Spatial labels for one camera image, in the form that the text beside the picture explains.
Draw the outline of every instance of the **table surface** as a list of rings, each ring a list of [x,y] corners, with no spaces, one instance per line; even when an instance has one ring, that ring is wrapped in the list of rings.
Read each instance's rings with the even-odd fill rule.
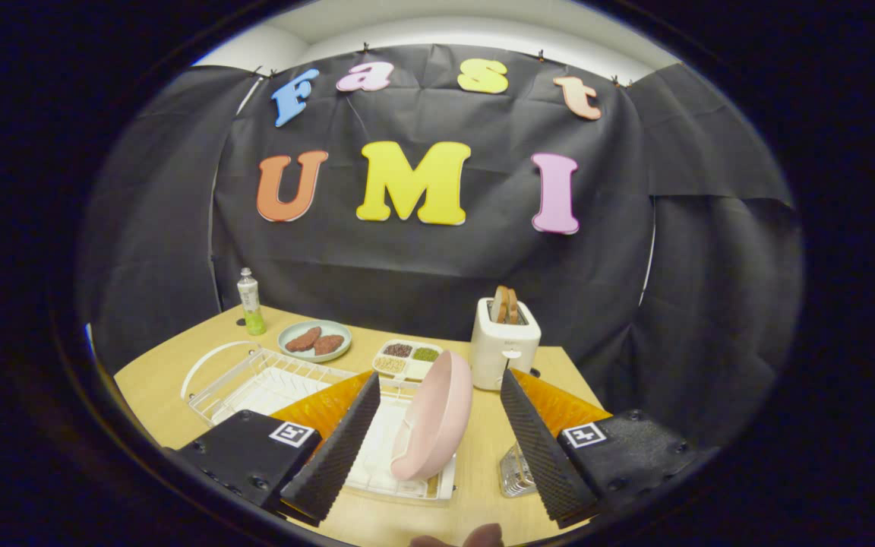
[[[208,425],[180,397],[188,370],[205,353],[236,340],[256,340],[263,347],[278,351],[276,339],[282,329],[311,319],[268,307],[263,307],[263,316],[267,332],[250,336],[245,327],[236,324],[242,318],[241,308],[229,309],[161,343],[115,375],[126,402],[156,442],[177,449],[207,432]],[[372,357],[392,338],[435,343],[465,358],[469,354],[469,343],[458,340],[349,328],[353,334],[350,349],[324,365],[354,372],[371,370]],[[230,347],[208,359],[191,379],[188,391],[201,391],[243,360],[246,347]],[[542,373],[542,380],[600,405],[562,347],[539,347],[532,366]],[[423,534],[461,545],[483,523],[500,523],[506,545],[556,536],[558,526],[548,519],[538,494],[521,498],[501,494],[498,464],[514,443],[515,436],[497,391],[475,389],[468,429],[458,447],[454,478],[457,489],[450,501],[407,503],[344,487],[329,517],[319,527],[297,520],[291,522],[347,543],[379,547],[406,547],[412,537]]]

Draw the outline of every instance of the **human hand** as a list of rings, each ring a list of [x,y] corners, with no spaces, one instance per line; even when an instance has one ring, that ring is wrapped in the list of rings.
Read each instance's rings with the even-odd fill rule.
[[[417,536],[410,540],[410,547],[453,547],[437,537]],[[461,547],[504,547],[501,542],[501,525],[482,525],[468,534]]]

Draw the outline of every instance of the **finger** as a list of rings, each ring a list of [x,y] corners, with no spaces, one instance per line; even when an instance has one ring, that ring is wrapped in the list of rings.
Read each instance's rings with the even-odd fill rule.
[[[462,547],[504,547],[501,542],[501,525],[491,523],[476,527],[475,532],[468,534]]]

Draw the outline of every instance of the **white dish rack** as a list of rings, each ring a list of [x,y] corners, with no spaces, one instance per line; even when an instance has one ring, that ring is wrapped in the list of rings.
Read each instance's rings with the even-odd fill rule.
[[[202,357],[185,379],[182,398],[209,425],[215,426],[240,411],[271,415],[308,395],[354,377],[354,372],[334,369],[283,356],[258,343],[249,354],[232,369],[211,382],[199,394],[188,394],[188,382],[208,358],[230,345],[217,347]],[[444,469],[428,480],[399,481],[390,472],[391,450],[396,432],[403,421],[420,383],[380,378],[380,407],[367,431],[353,467],[347,476],[345,487],[376,495],[396,498],[419,499],[420,501],[446,501],[454,489],[455,457]]]

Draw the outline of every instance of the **plate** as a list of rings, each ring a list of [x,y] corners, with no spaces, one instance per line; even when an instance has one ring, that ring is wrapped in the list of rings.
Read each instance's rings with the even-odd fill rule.
[[[286,349],[287,343],[299,338],[303,333],[313,327],[320,327],[320,329],[323,329],[323,333],[320,336],[329,336],[333,334],[340,335],[343,337],[343,343],[341,343],[340,347],[337,347],[336,351],[327,353],[325,356],[317,356],[316,349],[307,349],[305,351],[289,351]],[[278,343],[279,349],[281,349],[282,353],[285,353],[286,356],[296,357],[296,359],[302,359],[309,361],[310,363],[322,363],[330,361],[331,359],[336,359],[336,357],[342,356],[346,353],[346,351],[350,349],[351,340],[353,340],[353,335],[350,333],[350,329],[346,328],[346,325],[341,325],[335,321],[317,319],[295,323],[295,325],[286,327],[281,333],[279,333]]]

